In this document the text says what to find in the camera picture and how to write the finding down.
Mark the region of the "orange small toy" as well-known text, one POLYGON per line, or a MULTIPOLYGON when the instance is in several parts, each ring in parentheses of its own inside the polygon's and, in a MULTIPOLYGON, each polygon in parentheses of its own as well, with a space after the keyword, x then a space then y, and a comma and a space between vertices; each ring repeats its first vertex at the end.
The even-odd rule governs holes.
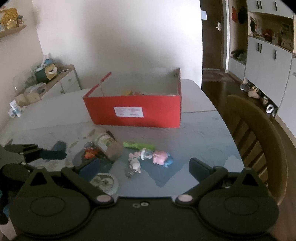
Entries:
POLYGON ((95 158, 98 156, 99 150, 94 148, 85 149, 84 158, 86 160, 95 158))

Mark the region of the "green lid paper jar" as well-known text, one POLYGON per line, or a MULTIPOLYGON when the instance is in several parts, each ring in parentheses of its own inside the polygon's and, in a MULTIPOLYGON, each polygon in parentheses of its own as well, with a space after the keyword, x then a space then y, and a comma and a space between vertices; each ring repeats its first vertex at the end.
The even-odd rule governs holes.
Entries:
POLYGON ((113 162, 117 161, 122 155, 123 146, 107 132, 98 133, 94 139, 94 144, 113 162))

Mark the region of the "pink blue toy figure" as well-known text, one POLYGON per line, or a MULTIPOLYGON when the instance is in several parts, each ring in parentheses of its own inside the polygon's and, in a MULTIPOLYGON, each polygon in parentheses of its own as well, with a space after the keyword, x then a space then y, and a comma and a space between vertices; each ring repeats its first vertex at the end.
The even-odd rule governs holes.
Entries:
POLYGON ((151 151, 145 148, 140 151, 140 159, 152 159, 154 164, 165 166, 166 168, 174 161, 172 156, 165 151, 151 151))

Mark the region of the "white bunny figurine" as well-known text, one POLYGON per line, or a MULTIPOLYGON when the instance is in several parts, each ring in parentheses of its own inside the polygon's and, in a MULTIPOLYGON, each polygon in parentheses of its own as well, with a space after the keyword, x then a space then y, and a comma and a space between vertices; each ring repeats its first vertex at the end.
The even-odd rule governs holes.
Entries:
POLYGON ((135 152, 129 154, 128 163, 125 167, 125 175, 127 178, 131 178, 131 176, 135 173, 141 173, 141 165, 140 165, 140 152, 135 152))

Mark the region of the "green stick tube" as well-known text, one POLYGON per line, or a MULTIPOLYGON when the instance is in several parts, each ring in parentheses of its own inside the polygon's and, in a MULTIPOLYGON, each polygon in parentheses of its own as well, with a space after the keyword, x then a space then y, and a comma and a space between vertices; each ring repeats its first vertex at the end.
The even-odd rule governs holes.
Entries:
POLYGON ((125 148, 130 148, 130 149, 135 149, 135 150, 142 150, 142 149, 148 149, 151 151, 155 151, 156 147, 154 145, 151 144, 147 144, 147 143, 138 143, 138 142, 123 142, 123 146, 125 148))

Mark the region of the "yellow small box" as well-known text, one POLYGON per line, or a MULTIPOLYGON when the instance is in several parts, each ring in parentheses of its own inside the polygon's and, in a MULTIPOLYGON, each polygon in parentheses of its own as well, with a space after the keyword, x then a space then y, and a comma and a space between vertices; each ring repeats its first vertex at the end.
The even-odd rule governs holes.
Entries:
POLYGON ((131 90, 124 91, 124 92, 122 92, 121 95, 122 95, 122 96, 130 96, 130 95, 133 95, 133 91, 131 91, 131 90))

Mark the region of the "wooden chair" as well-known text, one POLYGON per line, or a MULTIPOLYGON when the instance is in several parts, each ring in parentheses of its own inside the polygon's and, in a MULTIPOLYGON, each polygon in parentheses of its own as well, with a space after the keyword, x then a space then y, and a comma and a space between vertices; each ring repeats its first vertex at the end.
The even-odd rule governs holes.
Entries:
POLYGON ((253 102, 227 96, 224 122, 246 168, 252 168, 278 205, 287 189, 287 156, 280 135, 269 117, 253 102))

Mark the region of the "white side cabinet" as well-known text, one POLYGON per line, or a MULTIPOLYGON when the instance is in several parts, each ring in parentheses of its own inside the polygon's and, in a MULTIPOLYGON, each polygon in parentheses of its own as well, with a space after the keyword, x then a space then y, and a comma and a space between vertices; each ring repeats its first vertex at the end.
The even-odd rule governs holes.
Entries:
POLYGON ((61 70, 69 69, 68 73, 57 75, 51 82, 46 85, 45 91, 39 95, 36 93, 25 95, 24 106, 36 103, 38 101, 57 97, 66 93, 81 90, 79 79, 74 65, 68 65, 61 70))

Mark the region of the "teal yellow tissue holder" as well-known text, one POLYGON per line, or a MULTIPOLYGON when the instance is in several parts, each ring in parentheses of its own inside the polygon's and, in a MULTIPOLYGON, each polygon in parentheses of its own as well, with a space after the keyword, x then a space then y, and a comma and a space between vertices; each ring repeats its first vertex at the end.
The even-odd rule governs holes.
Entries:
POLYGON ((35 69, 34 73, 37 83, 47 84, 57 76, 58 69, 52 60, 46 59, 43 65, 35 69))

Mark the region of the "white sunglasses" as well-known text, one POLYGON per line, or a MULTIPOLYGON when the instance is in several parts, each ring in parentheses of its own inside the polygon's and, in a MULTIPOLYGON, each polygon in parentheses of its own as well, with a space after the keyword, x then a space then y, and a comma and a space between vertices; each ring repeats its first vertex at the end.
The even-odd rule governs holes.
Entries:
POLYGON ((58 75, 61 75, 63 73, 68 73, 69 72, 69 69, 64 69, 64 70, 61 70, 58 72, 58 75))

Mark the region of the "red cardboard box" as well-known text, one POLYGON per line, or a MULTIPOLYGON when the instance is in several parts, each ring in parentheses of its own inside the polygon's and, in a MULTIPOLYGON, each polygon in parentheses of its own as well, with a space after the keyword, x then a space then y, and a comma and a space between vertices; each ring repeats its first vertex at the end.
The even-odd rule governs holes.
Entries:
POLYGON ((96 125, 179 128, 182 91, 180 68, 109 72, 83 100, 96 125), (122 96, 131 90, 133 95, 122 96))

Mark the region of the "dark brown door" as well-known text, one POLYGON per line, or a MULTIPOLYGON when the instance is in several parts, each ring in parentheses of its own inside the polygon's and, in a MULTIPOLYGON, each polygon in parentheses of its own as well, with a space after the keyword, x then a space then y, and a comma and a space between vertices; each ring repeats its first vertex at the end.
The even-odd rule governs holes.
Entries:
POLYGON ((200 1, 202 11, 203 69, 220 69, 223 50, 222 1, 200 1))

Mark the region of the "wall shelf with ornaments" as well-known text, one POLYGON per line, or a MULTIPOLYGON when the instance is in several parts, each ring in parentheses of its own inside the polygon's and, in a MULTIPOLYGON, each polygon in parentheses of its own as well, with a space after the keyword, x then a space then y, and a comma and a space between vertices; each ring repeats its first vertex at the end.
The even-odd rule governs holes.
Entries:
POLYGON ((1 7, 1 38, 15 34, 26 28, 23 16, 16 8, 1 7))

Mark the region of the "white wall cabinet unit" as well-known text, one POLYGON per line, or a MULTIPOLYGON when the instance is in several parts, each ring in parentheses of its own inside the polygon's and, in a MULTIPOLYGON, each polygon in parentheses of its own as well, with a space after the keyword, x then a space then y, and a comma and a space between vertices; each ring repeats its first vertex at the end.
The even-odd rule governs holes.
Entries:
POLYGON ((229 64, 276 116, 295 54, 295 14, 283 1, 228 1, 229 64))

